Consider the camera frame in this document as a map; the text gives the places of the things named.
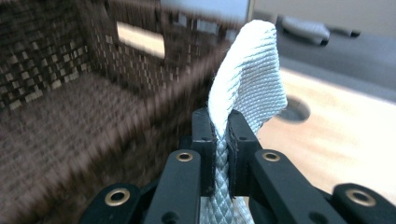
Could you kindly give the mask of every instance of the white cloth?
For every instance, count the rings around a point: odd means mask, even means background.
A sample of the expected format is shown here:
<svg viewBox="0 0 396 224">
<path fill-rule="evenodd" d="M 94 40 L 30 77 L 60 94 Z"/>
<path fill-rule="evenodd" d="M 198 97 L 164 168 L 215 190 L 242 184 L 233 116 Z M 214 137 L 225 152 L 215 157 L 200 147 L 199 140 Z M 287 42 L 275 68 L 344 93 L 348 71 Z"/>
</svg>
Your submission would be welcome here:
<svg viewBox="0 0 396 224">
<path fill-rule="evenodd" d="M 215 193 L 201 204 L 201 223 L 253 223 L 242 198 L 228 191 L 227 118 L 240 111 L 254 133 L 286 107 L 279 77 L 276 29 L 272 23 L 252 21 L 235 39 L 209 93 L 208 111 L 218 138 Z"/>
</svg>

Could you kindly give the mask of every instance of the table surface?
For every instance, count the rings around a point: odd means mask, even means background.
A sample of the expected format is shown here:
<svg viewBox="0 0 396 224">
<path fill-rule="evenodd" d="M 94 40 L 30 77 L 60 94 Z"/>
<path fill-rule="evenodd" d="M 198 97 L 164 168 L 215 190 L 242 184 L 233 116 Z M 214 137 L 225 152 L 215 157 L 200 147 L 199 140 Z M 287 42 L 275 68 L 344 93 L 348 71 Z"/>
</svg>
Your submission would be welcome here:
<svg viewBox="0 0 396 224">
<path fill-rule="evenodd" d="M 284 68 L 281 77 L 310 117 L 270 119 L 258 132 L 262 146 L 284 153 L 317 188 L 356 183 L 396 204 L 396 105 Z"/>
</svg>

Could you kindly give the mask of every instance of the brown woven basket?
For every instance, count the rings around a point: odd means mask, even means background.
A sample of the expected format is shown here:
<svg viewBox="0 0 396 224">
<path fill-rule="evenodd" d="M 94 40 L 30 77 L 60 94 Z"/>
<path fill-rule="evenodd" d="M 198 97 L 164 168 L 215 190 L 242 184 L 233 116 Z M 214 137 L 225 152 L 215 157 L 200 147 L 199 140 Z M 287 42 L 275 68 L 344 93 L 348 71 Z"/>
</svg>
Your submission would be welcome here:
<svg viewBox="0 0 396 224">
<path fill-rule="evenodd" d="M 116 21 L 163 35 L 164 59 Z M 157 178 L 240 27 L 157 1 L 0 0 L 0 223 L 77 223 L 105 186 Z"/>
</svg>

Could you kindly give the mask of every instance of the folded cloth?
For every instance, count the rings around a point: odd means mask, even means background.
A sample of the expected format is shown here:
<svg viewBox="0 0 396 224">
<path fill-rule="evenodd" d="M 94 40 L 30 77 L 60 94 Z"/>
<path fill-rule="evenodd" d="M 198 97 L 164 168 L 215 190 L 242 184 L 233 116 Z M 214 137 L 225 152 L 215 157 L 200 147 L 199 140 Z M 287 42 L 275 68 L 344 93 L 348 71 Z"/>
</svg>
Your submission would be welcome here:
<svg viewBox="0 0 396 224">
<path fill-rule="evenodd" d="M 234 201 L 228 190 L 227 118 L 240 111 L 254 133 L 287 105 L 279 77 L 276 28 L 272 23 L 252 21 L 236 37 L 222 62 L 209 93 L 208 111 L 215 127 L 216 187 L 201 202 L 201 223 L 253 223 L 242 198 Z"/>
</svg>

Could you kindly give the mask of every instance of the wooden table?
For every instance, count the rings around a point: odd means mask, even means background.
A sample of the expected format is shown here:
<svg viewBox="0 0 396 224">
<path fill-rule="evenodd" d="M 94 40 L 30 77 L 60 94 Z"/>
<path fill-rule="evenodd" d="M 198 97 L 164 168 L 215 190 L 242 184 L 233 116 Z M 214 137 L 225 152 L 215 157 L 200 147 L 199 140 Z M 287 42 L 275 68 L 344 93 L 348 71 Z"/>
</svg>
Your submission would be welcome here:
<svg viewBox="0 0 396 224">
<path fill-rule="evenodd" d="M 310 117 L 269 120 L 258 132 L 262 146 L 284 153 L 320 189 L 351 182 L 396 204 L 396 105 L 283 68 L 281 77 Z"/>
</svg>

